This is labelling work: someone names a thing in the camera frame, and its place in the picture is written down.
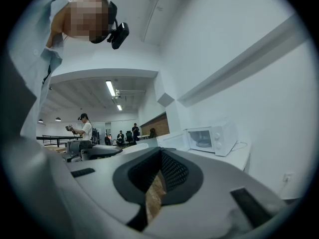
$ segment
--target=black slot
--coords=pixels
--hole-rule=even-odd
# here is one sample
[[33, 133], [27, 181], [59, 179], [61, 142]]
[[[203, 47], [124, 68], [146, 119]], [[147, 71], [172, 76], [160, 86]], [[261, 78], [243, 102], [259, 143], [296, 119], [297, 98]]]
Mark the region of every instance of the black slot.
[[73, 171], [71, 172], [71, 174], [74, 178], [76, 178], [76, 177], [80, 177], [80, 176], [87, 175], [94, 172], [95, 170], [93, 168], [85, 168], [85, 169]]
[[230, 194], [254, 228], [272, 218], [245, 188], [233, 190]]

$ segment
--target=power outlet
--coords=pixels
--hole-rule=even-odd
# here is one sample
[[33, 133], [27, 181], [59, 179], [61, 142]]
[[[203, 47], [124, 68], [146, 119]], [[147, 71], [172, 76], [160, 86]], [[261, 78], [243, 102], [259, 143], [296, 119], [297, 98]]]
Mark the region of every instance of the power outlet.
[[283, 178], [283, 181], [284, 182], [289, 182], [291, 181], [291, 177], [293, 176], [294, 173], [285, 173], [284, 174], [284, 178]]

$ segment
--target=desk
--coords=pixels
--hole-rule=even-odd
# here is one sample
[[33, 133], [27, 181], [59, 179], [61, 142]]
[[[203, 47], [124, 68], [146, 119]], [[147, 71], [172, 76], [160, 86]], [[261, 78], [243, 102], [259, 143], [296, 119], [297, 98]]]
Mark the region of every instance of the desk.
[[138, 138], [139, 138], [140, 140], [148, 139], [148, 138], [149, 138], [149, 134], [139, 135]]
[[245, 147], [243, 146], [244, 146], [243, 143], [235, 144], [235, 146], [233, 147], [233, 149], [235, 150], [231, 151], [226, 157], [216, 156], [215, 153], [194, 150], [194, 149], [190, 149], [187, 152], [200, 155], [203, 157], [208, 157], [208, 158], [224, 161], [233, 166], [236, 166], [242, 171], [245, 170], [245, 172], [248, 173], [251, 144], [248, 143], [247, 146]]

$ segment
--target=chair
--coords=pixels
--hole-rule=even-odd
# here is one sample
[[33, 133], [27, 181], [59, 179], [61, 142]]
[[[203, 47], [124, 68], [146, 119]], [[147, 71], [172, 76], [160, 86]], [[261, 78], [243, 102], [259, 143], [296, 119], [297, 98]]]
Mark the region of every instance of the chair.
[[132, 137], [132, 132], [131, 131], [126, 131], [126, 141], [128, 143], [133, 142], [133, 137]]
[[150, 139], [150, 138], [154, 138], [154, 137], [155, 137], [155, 128], [151, 128], [151, 129], [150, 129], [149, 139]]

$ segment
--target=white appliance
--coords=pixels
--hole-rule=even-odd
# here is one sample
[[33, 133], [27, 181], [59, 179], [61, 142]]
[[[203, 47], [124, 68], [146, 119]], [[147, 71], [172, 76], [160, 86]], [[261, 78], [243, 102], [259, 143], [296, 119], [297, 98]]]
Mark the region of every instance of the white appliance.
[[212, 126], [189, 128], [157, 137], [159, 147], [187, 151], [195, 149], [227, 156], [237, 138], [236, 126], [229, 120], [220, 120]]

